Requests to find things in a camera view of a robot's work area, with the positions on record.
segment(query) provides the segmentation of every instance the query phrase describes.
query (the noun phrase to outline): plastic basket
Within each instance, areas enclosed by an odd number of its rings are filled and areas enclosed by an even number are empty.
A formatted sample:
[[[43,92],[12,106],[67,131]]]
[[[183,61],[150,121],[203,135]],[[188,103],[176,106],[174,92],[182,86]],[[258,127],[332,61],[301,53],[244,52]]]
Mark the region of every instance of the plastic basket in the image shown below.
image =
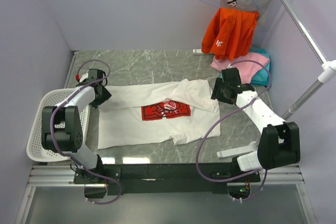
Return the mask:
[[[67,160],[68,157],[63,157],[58,153],[52,151],[47,151],[43,149],[41,144],[41,120],[42,120],[42,109],[45,106],[54,106],[55,104],[63,101],[66,97],[71,95],[75,89],[58,89],[47,93],[41,100],[38,107],[33,127],[31,128],[28,144],[27,144],[27,155],[30,159],[37,162],[57,162]],[[83,130],[83,142],[86,141],[86,136],[88,133],[89,125],[89,115],[90,108],[86,106],[85,109],[80,113],[80,123]],[[55,127],[64,127],[64,124],[56,125]]]

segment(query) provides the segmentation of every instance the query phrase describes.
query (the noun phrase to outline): marble table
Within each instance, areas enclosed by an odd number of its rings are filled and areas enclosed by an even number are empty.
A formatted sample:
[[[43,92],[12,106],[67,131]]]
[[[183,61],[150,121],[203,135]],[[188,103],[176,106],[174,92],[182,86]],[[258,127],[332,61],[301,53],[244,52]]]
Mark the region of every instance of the marble table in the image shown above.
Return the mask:
[[[111,67],[108,85],[126,86],[136,84],[162,83],[181,81],[183,79],[205,79],[211,87],[219,72],[210,67],[212,56],[196,56],[191,50],[129,50],[129,51],[79,51],[75,52],[75,60],[70,69],[67,87],[73,88],[77,84],[75,74],[78,68],[87,60],[101,59]],[[83,66],[80,74],[89,68],[106,66],[99,62],[90,62]],[[267,93],[262,100],[271,107]],[[221,116],[236,109],[234,105],[219,103]],[[98,150],[98,109],[91,109],[86,145],[102,157],[105,164],[137,164],[137,163],[193,163],[199,140],[185,145],[174,145],[172,140],[159,144],[132,145],[112,147]],[[256,141],[260,133],[253,122],[244,112],[239,112],[220,125],[221,136],[206,140],[203,145],[200,161],[227,162],[229,159],[218,158],[217,151],[248,145]]]

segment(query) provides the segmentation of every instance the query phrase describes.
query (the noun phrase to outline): lavender wall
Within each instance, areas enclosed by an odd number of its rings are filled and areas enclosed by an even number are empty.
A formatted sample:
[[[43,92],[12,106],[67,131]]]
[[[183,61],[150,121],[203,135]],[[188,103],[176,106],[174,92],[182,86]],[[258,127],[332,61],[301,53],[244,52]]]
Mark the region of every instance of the lavender wall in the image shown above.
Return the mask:
[[[198,0],[46,0],[73,50],[199,48],[217,11]],[[275,0],[263,41],[280,8]]]
[[[330,60],[335,60],[335,0],[291,0]],[[281,12],[265,41],[274,84],[270,98],[282,114],[322,72],[319,61],[287,13]],[[336,80],[322,87],[291,119],[299,124],[300,167],[318,223],[335,223]]]
[[[13,223],[32,166],[26,144],[37,107],[64,85],[71,52],[43,0],[0,6],[0,222]]]

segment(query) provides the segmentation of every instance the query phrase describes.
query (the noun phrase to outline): metal pole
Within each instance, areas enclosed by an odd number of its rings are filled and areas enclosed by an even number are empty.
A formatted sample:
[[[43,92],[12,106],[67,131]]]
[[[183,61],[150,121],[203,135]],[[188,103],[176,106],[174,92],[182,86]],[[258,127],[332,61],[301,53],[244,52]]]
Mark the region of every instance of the metal pole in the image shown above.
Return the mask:
[[[312,86],[290,107],[283,115],[282,118],[288,120],[309,98],[311,98],[324,83],[316,80]]]
[[[314,54],[318,58],[321,64],[328,62],[328,59],[323,55],[323,52],[320,50],[319,46],[316,44],[315,40],[309,34],[310,32],[306,29],[305,25],[302,23],[299,15],[296,13],[295,9],[293,8],[292,4],[289,0],[280,0],[283,6],[286,8],[288,14],[293,19],[296,26],[299,28],[300,32],[308,42],[309,46],[313,50]]]

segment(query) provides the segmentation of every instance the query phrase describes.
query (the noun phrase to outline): pink garment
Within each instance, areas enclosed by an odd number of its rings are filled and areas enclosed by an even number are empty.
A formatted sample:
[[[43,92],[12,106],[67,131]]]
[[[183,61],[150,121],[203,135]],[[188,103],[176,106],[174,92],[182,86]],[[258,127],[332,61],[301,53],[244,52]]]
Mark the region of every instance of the pink garment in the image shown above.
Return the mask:
[[[216,60],[216,58],[214,57],[210,66],[218,71],[221,71],[223,69],[227,69],[229,64],[233,64],[241,60],[255,60],[263,64],[264,66],[266,66],[267,63],[269,62],[269,59],[267,57],[261,54],[258,54],[257,52],[249,52],[247,55],[240,56],[239,58],[235,58],[234,60],[227,60],[227,59],[226,60]],[[240,63],[234,64],[232,67],[238,68],[239,75],[242,80],[242,84],[251,83],[252,77],[259,70],[262,69],[261,66],[253,62],[240,62]]]

